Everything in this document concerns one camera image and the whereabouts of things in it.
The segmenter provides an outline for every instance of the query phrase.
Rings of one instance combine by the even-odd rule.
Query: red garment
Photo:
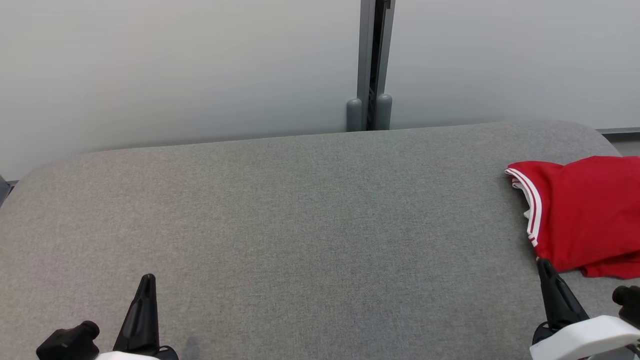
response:
[[[527,234],[539,257],[559,272],[640,277],[639,157],[523,161],[505,172],[527,197]]]

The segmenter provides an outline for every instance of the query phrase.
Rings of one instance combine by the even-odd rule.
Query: fabric texture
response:
[[[0,208],[0,354],[83,320],[111,349],[140,277],[180,360],[528,359],[545,321],[505,164],[617,155],[565,122],[76,156]],[[591,315],[624,281],[563,274]]]
[[[509,165],[530,205],[527,234],[559,272],[640,277],[640,158],[592,156],[565,166]]]

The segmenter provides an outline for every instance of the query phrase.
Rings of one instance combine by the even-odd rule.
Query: gray fabric surface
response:
[[[93,320],[140,277],[196,359],[527,359],[545,320],[514,161],[618,154],[558,122],[130,149],[39,168],[0,208],[0,354]],[[592,315],[616,279],[564,278]]]

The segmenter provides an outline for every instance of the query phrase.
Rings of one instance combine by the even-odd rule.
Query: metal bracket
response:
[[[391,126],[391,105],[393,99],[389,94],[382,94],[378,96],[376,102],[376,129],[375,130],[389,130]]]
[[[12,186],[10,186],[4,179],[2,176],[0,176],[0,206],[2,206],[2,203],[4,202],[4,200],[6,199],[7,196],[9,196],[9,193],[12,190]]]
[[[627,142],[640,140],[640,127],[600,129],[597,131],[610,142]]]
[[[361,131],[362,129],[362,101],[352,99],[347,101],[347,131]]]
[[[371,62],[373,51],[374,18],[376,16],[376,0],[360,0],[360,40],[358,45],[358,90],[356,97],[363,106],[362,124],[352,131],[367,129],[369,112],[369,91],[371,85]]]

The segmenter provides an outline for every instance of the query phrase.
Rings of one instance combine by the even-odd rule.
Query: gray floor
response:
[[[640,156],[640,141],[638,140],[612,141],[611,143],[622,156]]]

